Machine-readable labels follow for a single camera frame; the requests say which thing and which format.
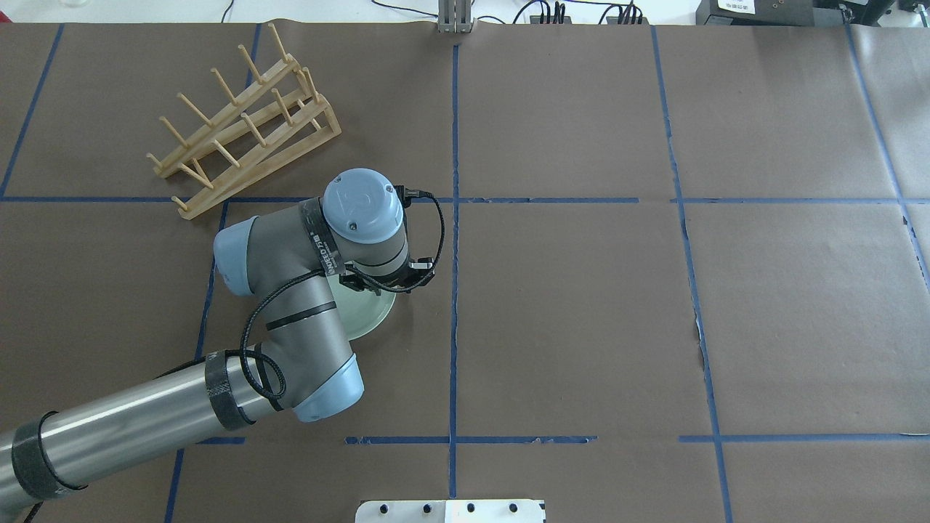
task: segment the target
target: blue tape grid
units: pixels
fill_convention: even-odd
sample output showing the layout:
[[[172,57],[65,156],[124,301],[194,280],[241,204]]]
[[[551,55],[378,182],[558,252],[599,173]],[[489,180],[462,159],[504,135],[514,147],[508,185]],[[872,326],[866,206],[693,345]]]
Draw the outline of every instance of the blue tape grid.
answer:
[[[653,38],[653,51],[655,54],[656,70],[658,78],[658,90],[662,104],[664,123],[666,128],[666,137],[668,140],[669,159],[672,172],[674,174],[674,185],[676,197],[670,200],[670,203],[678,207],[679,218],[682,226],[682,239],[684,243],[685,259],[688,269],[689,286],[692,293],[692,302],[696,312],[697,326],[700,334],[701,352],[705,361],[705,384],[708,394],[708,406],[711,415],[711,435],[698,436],[679,436],[678,440],[684,444],[713,444],[717,454],[718,473],[721,482],[721,493],[724,502],[724,513],[727,523],[732,522],[732,511],[729,503],[728,483],[726,480],[725,464],[722,452],[722,445],[738,443],[777,443],[777,442],[836,442],[836,441],[853,441],[853,442],[895,442],[895,441],[921,441],[930,442],[930,435],[908,435],[908,434],[789,434],[789,435],[723,435],[720,434],[719,423],[717,421],[716,405],[714,401],[713,385],[711,378],[710,359],[708,358],[706,335],[703,328],[703,321],[700,314],[700,300],[698,296],[697,282],[695,279],[694,262],[691,257],[690,239],[687,233],[685,220],[685,206],[695,204],[839,204],[839,205],[899,205],[904,219],[909,226],[910,241],[914,249],[914,254],[923,272],[924,283],[930,289],[930,273],[927,271],[926,262],[923,257],[923,251],[917,235],[914,232],[910,214],[907,205],[927,205],[930,198],[905,198],[901,192],[900,184],[897,179],[897,172],[888,153],[887,144],[884,134],[878,124],[874,107],[871,102],[870,94],[862,75],[856,50],[855,40],[850,28],[846,27],[846,36],[849,44],[850,53],[853,59],[853,67],[856,73],[857,81],[866,102],[874,132],[879,142],[883,160],[888,170],[888,176],[895,190],[895,198],[685,198],[682,194],[681,181],[678,172],[677,160],[675,158],[674,148],[672,146],[671,119],[669,116],[669,104],[665,90],[665,82],[661,68],[661,57],[659,53],[658,35],[655,27],[651,28]],[[4,172],[4,178],[0,182],[0,202],[9,203],[169,203],[169,197],[162,196],[6,196],[6,190],[19,156],[20,147],[22,146],[30,122],[32,121],[35,106],[41,95],[43,86],[46,82],[48,72],[51,68],[52,61],[58,50],[58,46],[64,32],[64,24],[60,24],[48,52],[46,63],[40,75],[33,98],[30,102],[26,116],[20,128],[20,134],[17,137],[16,144],[12,155],[10,156],[7,168]],[[254,60],[258,54],[259,36],[261,34],[261,24],[256,24],[254,40],[251,49],[251,57]],[[586,444],[597,439],[597,436],[459,436],[457,427],[456,406],[458,400],[458,347],[456,335],[458,330],[458,207],[460,204],[636,204],[639,199],[635,197],[461,197],[458,193],[458,45],[453,47],[453,75],[452,75],[452,110],[453,110],[453,127],[452,127],[452,150],[453,150],[453,196],[451,198],[439,198],[442,203],[451,203],[453,205],[453,298],[452,298],[452,325],[450,339],[450,390],[449,390],[449,436],[363,436],[347,437],[347,445],[448,445],[449,446],[449,494],[450,498],[456,497],[456,447],[457,444],[463,445],[514,445],[514,444]],[[251,83],[252,74],[246,74],[246,86]],[[219,228],[225,226],[228,208],[231,203],[289,203],[298,202],[306,199],[307,196],[279,196],[279,197],[233,197],[223,204],[220,215]],[[203,353],[203,344],[206,336],[206,321],[212,303],[213,288],[216,279],[216,267],[213,265],[210,270],[210,277],[207,283],[207,290],[204,302],[204,310],[201,318],[201,326],[198,332],[197,346],[195,355],[200,356]],[[243,445],[246,443],[244,437],[212,437],[201,441],[198,445]],[[177,451],[175,464],[171,478],[171,486],[166,504],[165,522],[170,523],[174,513],[175,501],[177,499],[180,473],[184,460],[184,449]]]

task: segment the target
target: black velcro strap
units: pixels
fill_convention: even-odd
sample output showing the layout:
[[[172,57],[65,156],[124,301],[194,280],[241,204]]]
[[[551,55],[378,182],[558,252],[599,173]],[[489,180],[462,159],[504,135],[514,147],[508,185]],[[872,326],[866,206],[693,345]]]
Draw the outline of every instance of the black velcro strap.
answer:
[[[336,247],[333,233],[323,217],[323,207],[320,198],[311,198],[299,203],[300,214],[303,216],[303,228],[310,237],[310,243],[320,259],[320,266],[327,276],[340,275],[346,271],[345,263]]]
[[[61,481],[48,462],[46,451],[42,448],[42,423],[52,414],[58,413],[52,410],[38,420],[16,429],[10,450],[13,474],[20,482],[20,487],[37,500],[56,500],[87,487],[73,487]]]
[[[235,402],[233,387],[230,385],[230,375],[226,371],[226,357],[225,351],[206,355],[204,381],[206,395],[210,398],[213,413],[216,414],[223,428],[234,431],[254,422],[248,419],[246,413]]]
[[[261,354],[261,343],[255,345],[255,352]],[[255,366],[259,368],[259,380],[261,381],[261,386],[265,387],[265,390],[272,390],[272,383],[268,380],[268,372],[265,370],[265,360],[256,358]],[[276,399],[269,397],[268,403],[270,403],[272,408],[278,412],[285,409],[284,407],[281,407],[281,403]]]
[[[267,330],[279,329],[285,325],[290,325],[295,321],[300,321],[301,319],[307,319],[311,316],[316,316],[318,314],[324,313],[326,311],[331,311],[336,308],[336,302],[324,303],[322,305],[317,305],[309,309],[300,311],[299,313],[294,313],[293,315],[288,315],[280,319],[276,319],[273,322],[265,324]]]

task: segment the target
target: white label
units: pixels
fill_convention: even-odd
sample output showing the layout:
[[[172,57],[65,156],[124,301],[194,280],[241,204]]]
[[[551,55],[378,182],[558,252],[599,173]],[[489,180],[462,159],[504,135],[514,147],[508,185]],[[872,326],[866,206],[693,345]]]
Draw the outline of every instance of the white label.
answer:
[[[755,14],[755,0],[717,0],[717,7],[735,13]]]

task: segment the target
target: light blue cap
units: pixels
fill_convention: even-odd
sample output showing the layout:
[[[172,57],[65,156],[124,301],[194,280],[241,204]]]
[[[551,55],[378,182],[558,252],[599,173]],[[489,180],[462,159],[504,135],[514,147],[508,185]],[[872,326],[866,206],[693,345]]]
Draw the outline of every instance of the light blue cap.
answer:
[[[213,257],[217,270],[223,276],[226,287],[236,296],[251,296],[252,288],[248,285],[248,235],[252,232],[252,222],[258,216],[236,223],[217,233],[213,238]]]
[[[352,354],[320,388],[294,407],[294,412],[297,419],[305,423],[322,420],[355,405],[364,391],[365,384],[358,371],[358,361],[355,354]]]
[[[331,181],[323,193],[323,215],[337,234],[360,244],[383,242],[404,223],[391,182],[370,168],[352,168]]]

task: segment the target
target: metal bracket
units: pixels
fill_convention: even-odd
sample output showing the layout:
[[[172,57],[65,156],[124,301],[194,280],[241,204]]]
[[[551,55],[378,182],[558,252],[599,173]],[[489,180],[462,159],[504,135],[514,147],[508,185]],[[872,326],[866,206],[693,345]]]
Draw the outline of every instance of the metal bracket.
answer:
[[[421,500],[364,502],[355,523],[544,523],[541,500]]]
[[[471,33],[472,0],[439,0],[440,33]]]

